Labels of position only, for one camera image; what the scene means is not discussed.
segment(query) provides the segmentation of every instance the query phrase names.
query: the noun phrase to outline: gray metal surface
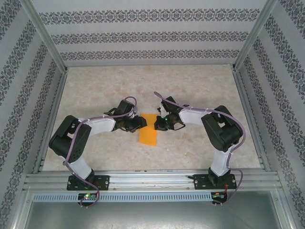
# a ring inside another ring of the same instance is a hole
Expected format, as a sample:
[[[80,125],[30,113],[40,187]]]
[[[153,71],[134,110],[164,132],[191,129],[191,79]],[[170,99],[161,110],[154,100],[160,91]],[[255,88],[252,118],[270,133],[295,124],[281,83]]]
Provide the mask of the gray metal surface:
[[[270,192],[240,192],[227,206],[207,202],[33,203],[27,229],[277,229]]]
[[[67,203],[76,202],[77,193],[36,193],[33,198],[34,203]],[[99,202],[194,202],[194,201],[212,201],[210,192],[161,192],[161,193],[103,193],[100,195]]]

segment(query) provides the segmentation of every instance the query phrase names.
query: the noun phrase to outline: patterned wallpaper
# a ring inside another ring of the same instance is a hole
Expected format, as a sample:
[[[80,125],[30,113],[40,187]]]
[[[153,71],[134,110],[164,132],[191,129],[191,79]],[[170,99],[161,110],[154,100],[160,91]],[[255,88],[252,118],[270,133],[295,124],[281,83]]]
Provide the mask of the patterned wallpaper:
[[[265,2],[33,1],[67,66],[234,63]]]
[[[0,0],[0,229],[36,162],[61,71],[18,0]]]
[[[239,69],[297,228],[305,228],[304,15],[302,1],[278,1]]]

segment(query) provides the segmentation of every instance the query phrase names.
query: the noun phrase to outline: orange sticky note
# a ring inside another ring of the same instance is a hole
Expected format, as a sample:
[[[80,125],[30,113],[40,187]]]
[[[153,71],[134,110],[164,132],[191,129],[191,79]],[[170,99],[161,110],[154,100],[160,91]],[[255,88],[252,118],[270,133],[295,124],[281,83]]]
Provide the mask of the orange sticky note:
[[[147,126],[140,129],[139,142],[149,146],[156,146],[157,131],[154,129],[154,123],[157,120],[157,115],[142,113],[141,116],[146,119]]]

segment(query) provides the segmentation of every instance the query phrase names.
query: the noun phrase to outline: beige floor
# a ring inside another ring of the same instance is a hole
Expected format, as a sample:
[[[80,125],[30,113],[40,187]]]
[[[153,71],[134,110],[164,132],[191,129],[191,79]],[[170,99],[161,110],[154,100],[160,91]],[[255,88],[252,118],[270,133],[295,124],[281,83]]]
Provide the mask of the beige floor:
[[[132,95],[138,113],[157,114],[160,99],[172,96],[179,104],[216,108],[225,105],[245,126],[247,139],[233,154],[231,167],[259,167],[244,111],[229,65],[110,66],[70,68],[54,129],[65,116],[99,116]],[[211,165],[214,148],[205,130],[188,124],[180,131],[158,132],[157,146],[139,143],[139,132],[120,130],[90,137],[83,155],[93,169],[197,169]],[[48,150],[43,170],[66,170]]]

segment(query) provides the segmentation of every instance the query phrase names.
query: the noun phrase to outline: vented panel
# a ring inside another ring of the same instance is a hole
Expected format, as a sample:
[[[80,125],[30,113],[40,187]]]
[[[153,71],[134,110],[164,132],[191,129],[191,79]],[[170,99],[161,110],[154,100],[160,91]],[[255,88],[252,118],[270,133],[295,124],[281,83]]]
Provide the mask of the vented panel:
[[[33,202],[75,202],[78,194],[35,194]],[[212,201],[210,192],[175,193],[102,193],[99,202],[190,202]]]

